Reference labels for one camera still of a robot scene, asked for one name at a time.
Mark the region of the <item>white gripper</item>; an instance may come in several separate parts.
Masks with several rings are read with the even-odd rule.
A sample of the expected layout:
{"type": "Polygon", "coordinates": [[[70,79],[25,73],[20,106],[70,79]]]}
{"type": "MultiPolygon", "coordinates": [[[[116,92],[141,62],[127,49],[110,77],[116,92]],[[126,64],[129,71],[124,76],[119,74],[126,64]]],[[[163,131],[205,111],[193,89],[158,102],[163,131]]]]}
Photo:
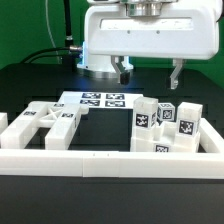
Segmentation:
{"type": "Polygon", "coordinates": [[[207,60],[219,50],[220,0],[177,0],[162,5],[158,16],[131,17],[122,3],[96,4],[85,16],[85,46],[109,55],[120,84],[130,72],[123,56],[172,58],[170,88],[178,87],[183,59],[207,60]]]}

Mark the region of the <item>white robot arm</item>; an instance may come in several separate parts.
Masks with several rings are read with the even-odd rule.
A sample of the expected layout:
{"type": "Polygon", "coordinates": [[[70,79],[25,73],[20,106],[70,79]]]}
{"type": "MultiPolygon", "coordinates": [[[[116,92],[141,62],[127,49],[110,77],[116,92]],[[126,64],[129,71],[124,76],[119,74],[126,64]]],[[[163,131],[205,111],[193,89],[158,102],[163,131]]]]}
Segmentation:
{"type": "Polygon", "coordinates": [[[83,58],[95,76],[129,82],[131,57],[168,58],[170,87],[187,60],[208,60],[219,50],[223,0],[87,0],[83,58]]]}

